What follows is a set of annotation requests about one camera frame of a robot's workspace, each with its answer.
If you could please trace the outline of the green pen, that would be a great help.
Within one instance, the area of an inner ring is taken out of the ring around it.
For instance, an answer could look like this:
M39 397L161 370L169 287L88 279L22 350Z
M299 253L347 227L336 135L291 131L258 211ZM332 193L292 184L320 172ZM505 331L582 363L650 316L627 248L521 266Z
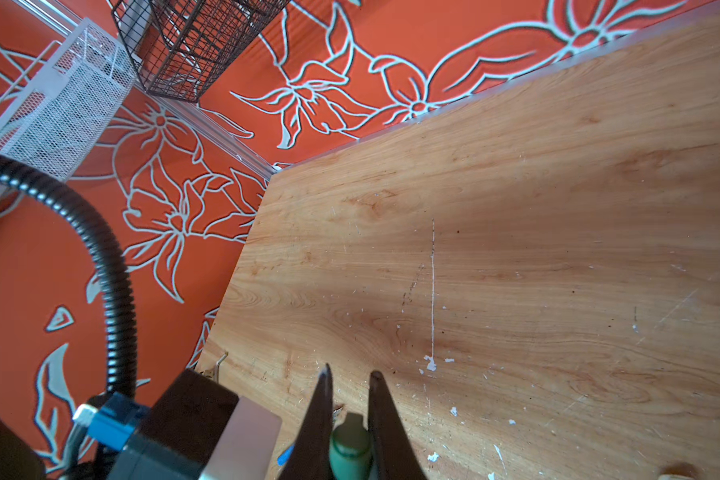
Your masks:
M372 440L363 416L349 412L330 437L329 463L336 480L367 480L372 464Z

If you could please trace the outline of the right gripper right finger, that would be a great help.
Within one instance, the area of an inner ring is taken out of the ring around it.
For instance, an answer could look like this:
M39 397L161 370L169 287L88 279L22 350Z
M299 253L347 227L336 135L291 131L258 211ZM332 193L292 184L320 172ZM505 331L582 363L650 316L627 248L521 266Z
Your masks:
M368 430L372 443L370 479L426 478L395 407L383 374L369 379Z

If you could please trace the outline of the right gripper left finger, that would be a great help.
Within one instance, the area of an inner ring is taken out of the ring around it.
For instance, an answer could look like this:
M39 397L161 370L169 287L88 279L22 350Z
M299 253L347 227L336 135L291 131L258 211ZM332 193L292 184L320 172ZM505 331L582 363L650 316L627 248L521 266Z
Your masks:
M326 364L318 376L312 398L279 479L332 479L329 462L333 431L333 379Z

